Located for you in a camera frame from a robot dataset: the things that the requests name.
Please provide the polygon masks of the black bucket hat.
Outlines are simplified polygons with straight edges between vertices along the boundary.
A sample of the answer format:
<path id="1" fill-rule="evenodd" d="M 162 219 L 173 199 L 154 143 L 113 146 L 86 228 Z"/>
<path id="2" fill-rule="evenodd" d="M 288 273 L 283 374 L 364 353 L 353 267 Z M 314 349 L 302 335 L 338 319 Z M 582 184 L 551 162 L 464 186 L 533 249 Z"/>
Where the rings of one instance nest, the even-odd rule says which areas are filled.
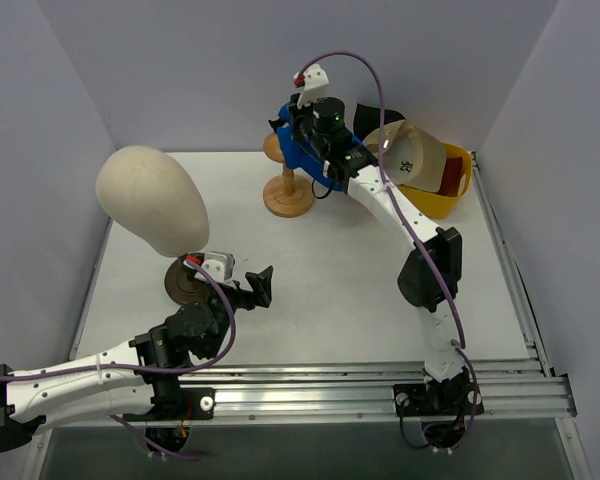
<path id="1" fill-rule="evenodd" d="M 396 110 L 384 110 L 384 124 L 405 120 L 406 117 Z M 353 118 L 353 133 L 363 140 L 379 128 L 380 109 L 358 103 Z"/>

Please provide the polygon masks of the blue baseball cap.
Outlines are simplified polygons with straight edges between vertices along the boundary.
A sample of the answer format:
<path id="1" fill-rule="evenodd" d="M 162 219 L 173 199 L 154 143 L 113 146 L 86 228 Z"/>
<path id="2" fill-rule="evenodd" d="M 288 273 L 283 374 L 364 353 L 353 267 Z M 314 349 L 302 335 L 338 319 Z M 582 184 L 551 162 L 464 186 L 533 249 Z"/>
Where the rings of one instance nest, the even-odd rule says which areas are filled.
<path id="1" fill-rule="evenodd" d="M 297 95 L 291 97 L 278 111 L 278 118 L 270 120 L 269 124 L 277 137 L 285 165 L 291 169 L 301 169 L 316 183 L 332 188 L 333 191 L 346 192 L 351 178 L 359 176 L 358 172 L 350 172 L 343 180 L 333 181 L 323 174 L 323 162 L 316 156 L 310 144 L 304 140 L 296 141 L 293 138 L 295 126 L 291 111 L 295 108 Z"/>

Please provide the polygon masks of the beige baseball cap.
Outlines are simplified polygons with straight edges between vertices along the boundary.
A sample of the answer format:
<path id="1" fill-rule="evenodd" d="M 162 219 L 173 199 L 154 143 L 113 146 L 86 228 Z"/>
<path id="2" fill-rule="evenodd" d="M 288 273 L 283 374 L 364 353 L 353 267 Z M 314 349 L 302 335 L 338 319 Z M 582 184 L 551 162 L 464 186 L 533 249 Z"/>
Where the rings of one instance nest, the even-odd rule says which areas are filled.
<path id="1" fill-rule="evenodd" d="M 384 126 L 384 136 L 378 129 L 363 140 L 367 149 L 378 156 L 383 150 L 386 175 L 396 185 L 437 193 L 446 165 L 446 149 L 442 142 L 408 120 L 398 120 Z"/>

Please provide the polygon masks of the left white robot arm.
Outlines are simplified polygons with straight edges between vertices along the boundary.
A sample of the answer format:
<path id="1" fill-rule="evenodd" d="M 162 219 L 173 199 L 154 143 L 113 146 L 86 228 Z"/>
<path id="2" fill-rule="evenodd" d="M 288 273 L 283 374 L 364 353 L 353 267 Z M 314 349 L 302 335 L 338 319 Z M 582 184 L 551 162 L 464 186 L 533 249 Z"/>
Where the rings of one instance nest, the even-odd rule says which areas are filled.
<path id="1" fill-rule="evenodd" d="M 273 268 L 219 283 L 147 332 L 78 360 L 38 370 L 0 364 L 0 453 L 35 435 L 91 417 L 136 415 L 170 419 L 186 410 L 179 378 L 215 365 L 236 339 L 238 310 L 267 308 Z"/>

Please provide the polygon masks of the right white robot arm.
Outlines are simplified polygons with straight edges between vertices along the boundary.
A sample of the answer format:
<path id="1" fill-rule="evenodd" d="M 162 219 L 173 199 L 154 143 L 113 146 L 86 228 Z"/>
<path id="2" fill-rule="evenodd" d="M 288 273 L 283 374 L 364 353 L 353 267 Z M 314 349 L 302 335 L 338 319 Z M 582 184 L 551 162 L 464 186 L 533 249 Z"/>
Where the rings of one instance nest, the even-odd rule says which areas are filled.
<path id="1" fill-rule="evenodd" d="M 455 228 L 428 219 L 390 180 L 377 157 L 344 123 L 344 104 L 323 97 L 304 104 L 294 94 L 273 125 L 286 164 L 304 170 L 329 190 L 363 205 L 405 245 L 397 285 L 420 324 L 424 375 L 400 387 L 414 416 L 468 417 L 482 412 L 475 371 L 463 356 L 464 329 L 455 304 L 462 276 L 463 240 Z"/>

